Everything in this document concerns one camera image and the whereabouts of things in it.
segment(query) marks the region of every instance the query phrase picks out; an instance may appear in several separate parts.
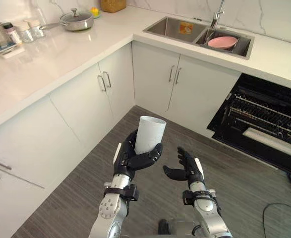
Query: robotic arm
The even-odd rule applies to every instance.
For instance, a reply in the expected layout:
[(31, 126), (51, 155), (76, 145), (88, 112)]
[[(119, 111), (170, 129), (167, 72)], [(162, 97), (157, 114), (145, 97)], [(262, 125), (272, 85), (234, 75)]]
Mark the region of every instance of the robotic arm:
[(232, 238), (232, 235), (223, 221), (220, 207), (214, 190), (207, 190), (204, 174), (198, 158), (182, 149), (177, 148), (179, 163), (184, 169), (170, 169), (163, 166), (164, 173), (173, 180), (187, 181), (190, 190), (183, 192), (185, 205), (192, 205), (197, 211), (196, 216), (201, 224), (204, 236), (207, 238)]
[[(131, 133), (123, 144), (119, 143), (114, 157), (114, 177), (105, 183), (104, 198), (100, 203), (98, 217), (93, 224), (89, 238), (119, 238), (121, 226), (129, 213), (129, 202), (137, 201), (138, 191), (131, 184), (135, 171), (153, 165), (161, 156), (163, 145), (144, 154), (136, 155), (134, 151), (137, 131)], [(170, 169), (164, 166), (165, 174), (179, 181), (187, 181), (190, 190), (183, 192), (185, 205), (192, 205), (206, 238), (232, 238), (220, 213), (214, 190), (207, 190), (204, 174), (198, 158), (178, 147), (179, 163), (184, 169)], [(193, 236), (199, 230), (193, 230)]]
[(163, 145), (159, 143), (149, 153), (136, 155), (136, 136), (137, 130), (118, 145), (114, 157), (114, 178), (111, 183), (105, 183), (104, 198), (89, 238), (119, 238), (122, 223), (129, 213), (129, 202), (138, 199), (136, 185), (130, 184), (135, 171), (153, 165), (162, 154)]

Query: dishwasher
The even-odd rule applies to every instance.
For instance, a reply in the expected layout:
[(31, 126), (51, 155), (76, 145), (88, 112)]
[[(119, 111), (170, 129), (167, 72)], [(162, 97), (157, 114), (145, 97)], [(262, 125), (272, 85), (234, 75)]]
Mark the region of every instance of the dishwasher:
[(207, 127), (213, 138), (291, 174), (291, 89), (242, 74)]

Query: faucet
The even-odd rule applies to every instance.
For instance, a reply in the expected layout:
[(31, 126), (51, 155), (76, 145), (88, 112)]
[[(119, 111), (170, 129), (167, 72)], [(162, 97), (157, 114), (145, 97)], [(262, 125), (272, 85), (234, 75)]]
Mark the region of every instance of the faucet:
[(220, 14), (224, 13), (223, 11), (221, 11), (222, 8), (223, 8), (224, 1), (225, 0), (221, 0), (221, 3), (220, 3), (220, 6), (219, 6), (218, 10), (214, 13), (214, 19), (213, 19), (213, 21), (211, 22), (211, 25), (210, 25), (210, 28), (212, 28), (212, 29), (216, 28), (218, 20), (219, 20), (219, 17), (220, 17)]

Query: black robotic glove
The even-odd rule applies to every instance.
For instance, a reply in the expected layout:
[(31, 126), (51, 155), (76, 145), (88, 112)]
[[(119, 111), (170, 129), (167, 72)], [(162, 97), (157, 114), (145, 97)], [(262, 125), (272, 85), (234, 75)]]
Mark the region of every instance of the black robotic glove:
[(163, 151), (163, 144), (158, 143), (152, 151), (137, 155), (134, 151), (136, 136), (137, 130), (132, 132), (122, 143), (114, 166), (114, 174), (127, 175), (131, 180), (134, 178), (136, 170), (153, 165), (158, 161)]
[(192, 156), (181, 147), (178, 147), (177, 151), (179, 153), (179, 163), (184, 166), (184, 169), (170, 169), (164, 165), (163, 170), (167, 177), (173, 180), (187, 181), (188, 186), (198, 181), (204, 183), (203, 175)]

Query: white countertop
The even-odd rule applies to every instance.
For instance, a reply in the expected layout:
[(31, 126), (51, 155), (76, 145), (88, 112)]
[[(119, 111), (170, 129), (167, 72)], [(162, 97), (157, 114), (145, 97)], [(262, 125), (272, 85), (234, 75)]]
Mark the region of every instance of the white countertop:
[(0, 125), (132, 40), (291, 88), (290, 43), (228, 28), (255, 37), (250, 59), (246, 60), (142, 32), (165, 16), (172, 15), (131, 6), (114, 14), (102, 12), (88, 31), (66, 32), (57, 27), (45, 38), (26, 44), (25, 52), (0, 58)]

